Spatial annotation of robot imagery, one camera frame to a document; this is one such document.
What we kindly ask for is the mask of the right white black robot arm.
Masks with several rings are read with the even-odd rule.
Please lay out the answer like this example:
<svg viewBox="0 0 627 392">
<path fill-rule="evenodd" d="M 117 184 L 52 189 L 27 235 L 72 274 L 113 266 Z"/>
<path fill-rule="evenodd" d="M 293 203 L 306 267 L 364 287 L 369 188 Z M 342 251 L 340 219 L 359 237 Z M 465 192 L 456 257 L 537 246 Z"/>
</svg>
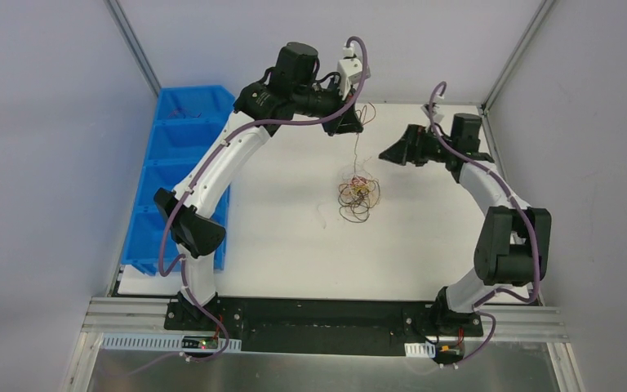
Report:
<svg viewBox="0 0 627 392">
<path fill-rule="evenodd" d="M 443 287 L 429 307 L 428 323 L 443 335 L 477 324 L 479 308 L 498 294 L 535 302 L 547 270 L 552 216 L 517 196 L 499 175 L 491 155 L 479 149 L 481 127 L 474 114 L 455 115 L 447 135 L 436 122 L 410 124 L 379 154 L 400 166 L 444 164 L 484 215 L 473 268 Z"/>
</svg>

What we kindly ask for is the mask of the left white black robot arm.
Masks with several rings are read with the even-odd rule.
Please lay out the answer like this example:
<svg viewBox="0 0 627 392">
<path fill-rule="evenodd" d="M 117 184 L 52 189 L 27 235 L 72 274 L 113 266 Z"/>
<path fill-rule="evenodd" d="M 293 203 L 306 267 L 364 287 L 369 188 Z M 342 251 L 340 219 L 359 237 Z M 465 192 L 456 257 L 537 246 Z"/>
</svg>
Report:
<svg viewBox="0 0 627 392">
<path fill-rule="evenodd" d="M 209 303 L 217 294 L 213 254 L 226 229 L 212 216 L 247 160 L 282 126 L 319 125 L 328 136 L 362 132 L 355 104 L 370 76 L 367 48 L 352 36 L 342 53 L 323 87 L 318 51 L 302 42 L 287 43 L 275 65 L 241 90 L 219 136 L 189 174 L 153 196 L 165 222 L 158 272 L 166 277 L 176 265 L 181 268 L 179 294 L 189 303 L 185 319 L 195 329 L 207 330 L 216 320 Z"/>
</svg>

